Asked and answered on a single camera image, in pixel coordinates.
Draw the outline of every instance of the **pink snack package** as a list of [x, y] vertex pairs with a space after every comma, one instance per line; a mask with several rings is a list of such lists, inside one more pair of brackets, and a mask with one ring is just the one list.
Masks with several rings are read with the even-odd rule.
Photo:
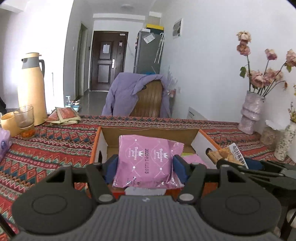
[[210, 168], [197, 154], [183, 156], [182, 157], [187, 163], [200, 163], [205, 165], [207, 168]]
[[173, 155], [184, 144], [160, 138], [126, 135], [119, 137], [119, 159], [113, 187], [176, 188]]
[[11, 145], [12, 141], [10, 132], [0, 129], [0, 161], [3, 159]]

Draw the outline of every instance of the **yellow box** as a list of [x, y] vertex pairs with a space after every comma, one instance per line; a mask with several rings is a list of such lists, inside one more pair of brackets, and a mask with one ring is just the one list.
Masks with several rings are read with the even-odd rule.
[[153, 25], [153, 24], [147, 24], [146, 28], [155, 28], [155, 29], [159, 29], [159, 30], [164, 30], [165, 29], [162, 26]]

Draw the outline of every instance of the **red patterned tablecloth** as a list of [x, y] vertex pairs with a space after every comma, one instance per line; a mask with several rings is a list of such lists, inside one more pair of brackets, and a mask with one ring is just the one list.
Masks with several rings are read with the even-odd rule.
[[[13, 201], [60, 165], [88, 165], [99, 126], [199, 128], [222, 147], [235, 142], [245, 157], [275, 160], [272, 152], [259, 142], [258, 133], [246, 135], [236, 128], [237, 123], [231, 122], [82, 116], [82, 121], [76, 125], [55, 126], [45, 123], [36, 128], [35, 137], [30, 140], [23, 140], [20, 136], [13, 138], [13, 145], [0, 162], [0, 211], [13, 230], [17, 231], [11, 215]], [[285, 163], [295, 164], [290, 158]], [[84, 184], [76, 184], [75, 187], [82, 190]], [[7, 240], [7, 236], [0, 230], [2, 240]]]

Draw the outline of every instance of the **glass cup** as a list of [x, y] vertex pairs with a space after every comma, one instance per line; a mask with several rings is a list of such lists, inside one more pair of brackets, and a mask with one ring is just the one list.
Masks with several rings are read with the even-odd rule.
[[35, 135], [34, 108], [33, 106], [23, 106], [13, 112], [15, 121], [21, 129], [21, 136], [29, 139]]

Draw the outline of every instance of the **white vase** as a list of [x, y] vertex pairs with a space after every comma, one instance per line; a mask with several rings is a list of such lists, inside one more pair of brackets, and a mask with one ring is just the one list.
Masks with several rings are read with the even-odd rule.
[[274, 156], [279, 161], [284, 161], [290, 145], [293, 141], [294, 136], [296, 135], [296, 123], [290, 122], [290, 124], [286, 127], [285, 132], [283, 133], [280, 141], [276, 146], [276, 150], [274, 152]]

